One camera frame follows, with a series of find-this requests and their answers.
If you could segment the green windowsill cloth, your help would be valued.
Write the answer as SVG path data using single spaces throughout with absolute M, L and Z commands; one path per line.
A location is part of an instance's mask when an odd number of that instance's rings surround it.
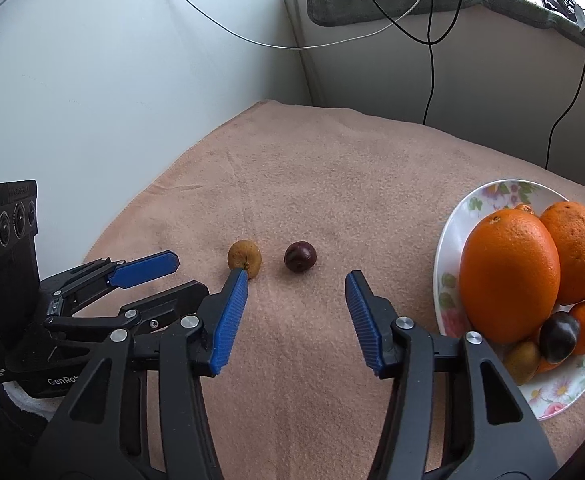
M 535 29 L 554 30 L 585 47 L 585 36 L 576 23 L 527 0 L 306 0 L 306 14 L 314 25 L 323 28 L 381 22 L 383 27 L 371 33 L 376 36 L 393 27 L 389 16 L 399 18 L 407 11 L 416 18 L 429 12 L 459 12 L 472 6 L 482 6 Z

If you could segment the large smooth orange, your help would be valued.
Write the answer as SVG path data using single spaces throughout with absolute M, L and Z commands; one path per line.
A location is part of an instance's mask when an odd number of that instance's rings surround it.
M 471 326 L 495 344 L 515 344 L 551 315 L 561 266 L 550 232 L 520 209 L 494 211 L 467 237 L 459 291 Z

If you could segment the tiny kumquat orange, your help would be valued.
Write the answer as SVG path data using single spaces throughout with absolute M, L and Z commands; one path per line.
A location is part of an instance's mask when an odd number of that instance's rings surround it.
M 532 206 L 528 204 L 518 204 L 514 207 L 514 209 L 527 212 L 528 214 L 535 214 L 535 211 L 532 209 Z

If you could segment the large rough orange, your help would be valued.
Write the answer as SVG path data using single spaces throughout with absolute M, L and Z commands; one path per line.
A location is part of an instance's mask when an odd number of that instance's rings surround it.
M 547 207 L 540 220 L 554 240 L 561 264 L 557 302 L 577 304 L 585 299 L 585 205 L 564 200 Z

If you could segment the small mandarin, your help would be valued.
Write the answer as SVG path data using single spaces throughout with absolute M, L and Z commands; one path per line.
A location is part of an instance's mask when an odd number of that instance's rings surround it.
M 549 372 L 550 370 L 554 370 L 556 367 L 559 367 L 559 363 L 549 363 L 545 359 L 541 359 L 537 369 L 535 370 L 535 374 L 543 374 Z

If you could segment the black device on sill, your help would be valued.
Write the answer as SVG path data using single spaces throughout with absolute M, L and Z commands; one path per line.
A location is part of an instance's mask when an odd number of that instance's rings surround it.
M 585 9 L 575 0 L 541 0 L 543 6 L 558 12 L 585 30 Z

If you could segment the floral white plate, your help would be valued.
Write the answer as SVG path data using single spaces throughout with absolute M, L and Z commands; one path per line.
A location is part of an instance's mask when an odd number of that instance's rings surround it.
M 493 211 L 527 204 L 541 214 L 565 198 L 545 185 L 502 179 L 480 185 L 455 206 L 441 231 L 434 263 L 434 303 L 439 332 L 460 336 L 469 324 L 459 289 L 462 252 L 476 224 Z M 531 378 L 519 387 L 537 419 L 550 419 L 572 406 L 585 393 L 585 354 Z

